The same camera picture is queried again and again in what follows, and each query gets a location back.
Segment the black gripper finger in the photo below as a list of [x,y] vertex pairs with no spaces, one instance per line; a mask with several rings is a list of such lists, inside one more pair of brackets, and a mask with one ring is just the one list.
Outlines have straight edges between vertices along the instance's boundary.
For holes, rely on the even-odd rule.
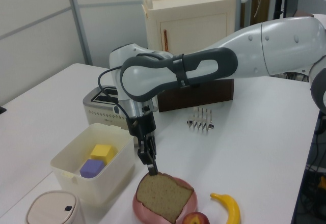
[[143,165],[147,166],[149,175],[155,176],[158,174],[156,160],[155,160],[154,166],[152,166],[152,167],[148,166],[151,162],[151,157],[149,154],[149,145],[148,145],[148,137],[150,135],[146,135],[146,137],[142,141],[139,142],[138,157],[141,160],[141,162],[143,163]]
[[151,157],[151,162],[148,166],[152,167],[154,166],[155,160],[156,160],[156,142],[155,142],[155,136],[150,135],[148,137],[148,145],[149,145],[149,154]]

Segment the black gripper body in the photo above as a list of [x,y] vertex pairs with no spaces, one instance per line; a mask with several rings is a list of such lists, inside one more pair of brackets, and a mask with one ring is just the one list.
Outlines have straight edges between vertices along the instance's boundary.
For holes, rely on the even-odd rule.
[[145,136],[156,129],[153,114],[144,114],[139,117],[126,119],[129,133],[132,136]]

